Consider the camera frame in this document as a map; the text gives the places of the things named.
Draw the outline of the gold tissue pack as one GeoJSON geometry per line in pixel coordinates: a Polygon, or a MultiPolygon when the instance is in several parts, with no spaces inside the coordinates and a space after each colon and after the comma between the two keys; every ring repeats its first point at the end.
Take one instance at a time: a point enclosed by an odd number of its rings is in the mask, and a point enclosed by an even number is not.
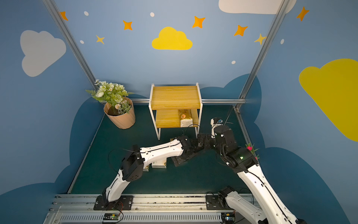
{"type": "Polygon", "coordinates": [[[194,124],[192,111],[190,109],[179,110],[180,127],[190,127],[194,124]]]}

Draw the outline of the white tissue pack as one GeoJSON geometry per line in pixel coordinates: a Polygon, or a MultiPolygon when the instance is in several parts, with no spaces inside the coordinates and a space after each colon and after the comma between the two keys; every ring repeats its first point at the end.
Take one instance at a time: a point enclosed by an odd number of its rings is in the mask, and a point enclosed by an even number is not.
{"type": "Polygon", "coordinates": [[[152,168],[153,169],[166,169],[167,168],[167,159],[161,159],[161,160],[154,161],[152,163],[152,168]]]}
{"type": "Polygon", "coordinates": [[[144,171],[144,172],[149,172],[149,168],[150,168],[150,165],[147,165],[147,166],[145,166],[145,167],[143,168],[143,171],[144,171]]]}

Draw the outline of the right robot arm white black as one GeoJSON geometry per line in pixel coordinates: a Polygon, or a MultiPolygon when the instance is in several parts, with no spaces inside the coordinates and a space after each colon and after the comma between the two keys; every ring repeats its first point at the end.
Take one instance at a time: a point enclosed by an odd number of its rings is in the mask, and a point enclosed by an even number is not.
{"type": "Polygon", "coordinates": [[[246,184],[252,196],[258,202],[255,206],[232,187],[219,191],[221,206],[239,212],[251,224],[305,224],[285,206],[270,183],[265,178],[258,158],[251,145],[239,147],[231,128],[224,124],[214,124],[211,129],[210,145],[246,184]]]}

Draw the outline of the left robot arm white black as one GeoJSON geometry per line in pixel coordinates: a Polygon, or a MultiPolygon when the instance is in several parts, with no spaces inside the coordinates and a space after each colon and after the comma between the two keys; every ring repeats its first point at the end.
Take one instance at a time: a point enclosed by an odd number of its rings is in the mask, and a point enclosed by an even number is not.
{"type": "Polygon", "coordinates": [[[152,147],[134,145],[121,161],[121,166],[116,171],[117,175],[112,183],[97,197],[94,210],[113,209],[117,203],[120,203],[120,197],[127,186],[141,178],[144,168],[150,164],[174,157],[174,163],[178,165],[180,161],[195,157],[205,148],[205,144],[206,136],[203,135],[197,139],[179,136],[168,143],[152,147]]]}

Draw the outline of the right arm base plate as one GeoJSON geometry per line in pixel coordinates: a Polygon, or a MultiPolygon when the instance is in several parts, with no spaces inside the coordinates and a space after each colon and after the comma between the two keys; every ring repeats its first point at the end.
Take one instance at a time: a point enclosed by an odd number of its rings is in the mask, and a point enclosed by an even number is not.
{"type": "Polygon", "coordinates": [[[218,195],[206,195],[207,210],[232,210],[226,203],[225,198],[218,195]]]}

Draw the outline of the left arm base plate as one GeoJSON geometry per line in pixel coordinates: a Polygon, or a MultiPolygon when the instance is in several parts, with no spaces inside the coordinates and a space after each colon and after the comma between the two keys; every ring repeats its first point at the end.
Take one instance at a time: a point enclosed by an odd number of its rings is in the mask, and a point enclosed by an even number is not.
{"type": "Polygon", "coordinates": [[[94,211],[129,211],[131,210],[134,196],[127,195],[121,196],[118,200],[113,202],[108,202],[107,198],[104,195],[99,195],[96,198],[95,205],[93,207],[94,211]]]}

